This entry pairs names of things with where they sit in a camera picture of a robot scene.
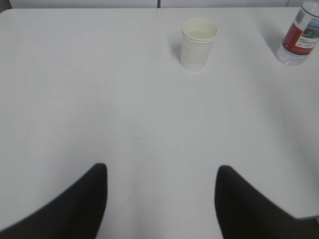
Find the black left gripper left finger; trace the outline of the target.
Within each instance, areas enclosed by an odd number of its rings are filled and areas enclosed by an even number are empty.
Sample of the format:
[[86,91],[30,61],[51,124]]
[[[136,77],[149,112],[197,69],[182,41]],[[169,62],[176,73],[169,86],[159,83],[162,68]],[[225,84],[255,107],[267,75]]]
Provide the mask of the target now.
[[3,229],[2,239],[94,239],[107,205],[107,166],[94,164],[47,205]]

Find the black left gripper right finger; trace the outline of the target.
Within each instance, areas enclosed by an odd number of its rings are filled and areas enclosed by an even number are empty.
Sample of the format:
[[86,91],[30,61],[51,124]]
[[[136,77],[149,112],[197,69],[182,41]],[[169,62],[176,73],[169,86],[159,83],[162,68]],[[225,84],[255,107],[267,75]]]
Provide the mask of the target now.
[[225,239],[317,239],[317,220],[297,220],[268,200],[232,167],[218,168],[215,211]]

